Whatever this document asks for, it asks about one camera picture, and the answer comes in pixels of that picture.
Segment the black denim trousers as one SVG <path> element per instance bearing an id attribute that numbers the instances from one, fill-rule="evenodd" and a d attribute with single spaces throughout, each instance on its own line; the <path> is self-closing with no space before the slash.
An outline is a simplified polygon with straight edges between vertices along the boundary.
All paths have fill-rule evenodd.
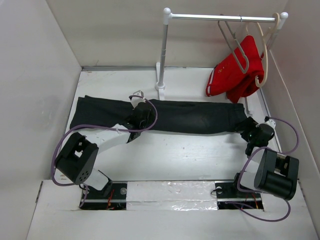
<path id="1" fill-rule="evenodd" d="M 210 135 L 234 132 L 237 125 L 247 119 L 241 103 L 169 101 L 151 99 L 151 107 L 158 118 L 155 131 Z M 128 101 L 79 97 L 70 128 L 78 125 L 113 127 L 132 112 Z"/>

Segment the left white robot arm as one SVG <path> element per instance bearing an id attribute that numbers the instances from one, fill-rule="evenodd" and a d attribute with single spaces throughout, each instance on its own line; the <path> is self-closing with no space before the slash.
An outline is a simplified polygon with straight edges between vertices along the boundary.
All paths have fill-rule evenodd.
<path id="1" fill-rule="evenodd" d="M 94 168 L 99 153 L 134 141 L 152 128 L 158 119 L 150 101 L 138 103 L 131 114 L 113 127 L 83 124 L 72 128 L 57 148 L 53 168 L 64 174 L 74 185 L 82 185 L 89 193 L 107 198 L 112 180 Z"/>

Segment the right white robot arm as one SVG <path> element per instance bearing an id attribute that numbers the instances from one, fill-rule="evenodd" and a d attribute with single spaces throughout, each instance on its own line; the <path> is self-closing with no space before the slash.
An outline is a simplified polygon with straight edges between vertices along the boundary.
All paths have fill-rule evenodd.
<path id="1" fill-rule="evenodd" d="M 277 152 L 268 147 L 269 141 L 275 136 L 277 121 L 288 125 L 296 136 L 295 146 L 287 152 Z M 266 116 L 263 123 L 257 123 L 252 117 L 248 117 L 237 126 L 236 131 L 247 142 L 245 154 L 248 159 L 236 181 L 231 184 L 232 193 L 237 197 L 253 192 L 266 193 L 285 201 L 291 200 L 296 193 L 299 173 L 299 160 L 290 156 L 300 143 L 296 128 L 283 119 Z M 261 150 L 263 150 L 262 158 L 251 189 L 242 178 L 252 158 Z"/>

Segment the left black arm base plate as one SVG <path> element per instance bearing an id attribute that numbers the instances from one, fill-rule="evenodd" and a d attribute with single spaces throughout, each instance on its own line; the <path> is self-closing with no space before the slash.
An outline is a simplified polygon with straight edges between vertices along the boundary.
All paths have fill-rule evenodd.
<path id="1" fill-rule="evenodd" d="M 79 203 L 81 210 L 121 211 L 127 209 L 128 182 L 126 181 L 113 182 L 106 196 L 91 186 L 88 187 L 87 195 L 86 187 L 81 186 L 80 188 L 82 190 Z"/>

